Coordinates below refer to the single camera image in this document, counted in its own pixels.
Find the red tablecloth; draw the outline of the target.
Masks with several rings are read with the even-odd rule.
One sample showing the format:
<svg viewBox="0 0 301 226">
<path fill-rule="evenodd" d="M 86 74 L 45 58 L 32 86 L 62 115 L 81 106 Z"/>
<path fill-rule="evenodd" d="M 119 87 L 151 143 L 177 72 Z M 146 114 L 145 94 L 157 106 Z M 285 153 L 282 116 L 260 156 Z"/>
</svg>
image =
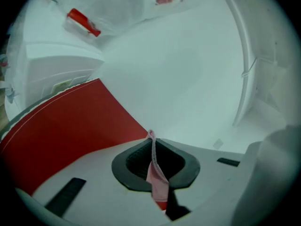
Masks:
<svg viewBox="0 0 301 226">
<path fill-rule="evenodd" d="M 0 159 L 13 185 L 33 195 L 77 159 L 147 137 L 97 79 L 44 98 L 15 117 L 1 137 Z"/>
</svg>

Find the white water dispenser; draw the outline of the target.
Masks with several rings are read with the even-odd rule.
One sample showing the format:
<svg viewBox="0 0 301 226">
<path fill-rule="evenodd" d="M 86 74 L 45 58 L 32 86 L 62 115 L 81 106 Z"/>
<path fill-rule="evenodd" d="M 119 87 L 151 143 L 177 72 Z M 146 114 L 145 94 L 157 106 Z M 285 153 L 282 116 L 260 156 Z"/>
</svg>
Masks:
<svg viewBox="0 0 301 226">
<path fill-rule="evenodd" d="M 52 0 L 28 0 L 8 40 L 5 111 L 9 120 L 37 101 L 86 81 L 103 63 L 101 52 L 67 31 Z"/>
</svg>

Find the white wall pipe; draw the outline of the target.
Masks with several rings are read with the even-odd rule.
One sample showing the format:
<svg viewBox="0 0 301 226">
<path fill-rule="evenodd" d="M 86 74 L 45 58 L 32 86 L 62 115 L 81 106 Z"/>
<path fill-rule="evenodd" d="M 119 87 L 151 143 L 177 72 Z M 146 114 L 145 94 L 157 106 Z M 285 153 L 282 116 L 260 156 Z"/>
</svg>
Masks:
<svg viewBox="0 0 301 226">
<path fill-rule="evenodd" d="M 240 75 L 240 78 L 243 80 L 241 98 L 239 101 L 237 113 L 235 119 L 233 121 L 233 127 L 236 127 L 243 117 L 243 108 L 246 99 L 246 91 L 247 91 L 247 81 L 248 78 L 244 73 L 249 71 L 249 33 L 246 27 L 246 23 L 242 14 L 242 9 L 239 8 L 239 3 L 241 0 L 225 0 L 227 5 L 229 6 L 231 13 L 234 17 L 243 52 L 243 72 Z"/>
</svg>

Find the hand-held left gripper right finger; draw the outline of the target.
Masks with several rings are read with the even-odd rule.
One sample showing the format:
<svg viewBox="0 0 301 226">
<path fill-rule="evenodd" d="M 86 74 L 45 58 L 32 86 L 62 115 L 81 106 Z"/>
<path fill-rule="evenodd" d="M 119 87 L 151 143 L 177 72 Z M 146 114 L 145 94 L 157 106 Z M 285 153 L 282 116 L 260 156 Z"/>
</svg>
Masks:
<svg viewBox="0 0 301 226">
<path fill-rule="evenodd" d="M 167 143 L 156 140 L 157 163 L 172 189 L 188 188 L 200 172 L 198 159 Z"/>
</svg>

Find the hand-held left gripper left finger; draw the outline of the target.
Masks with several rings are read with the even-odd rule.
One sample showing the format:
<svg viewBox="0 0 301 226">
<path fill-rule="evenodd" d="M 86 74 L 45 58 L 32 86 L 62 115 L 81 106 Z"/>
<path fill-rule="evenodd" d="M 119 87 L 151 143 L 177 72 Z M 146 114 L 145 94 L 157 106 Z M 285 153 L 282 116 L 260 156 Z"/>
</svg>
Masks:
<svg viewBox="0 0 301 226">
<path fill-rule="evenodd" d="M 151 192 L 151 184 L 146 181 L 151 162 L 151 144 L 151 139 L 136 142 L 113 159 L 113 175 L 127 189 Z"/>
</svg>

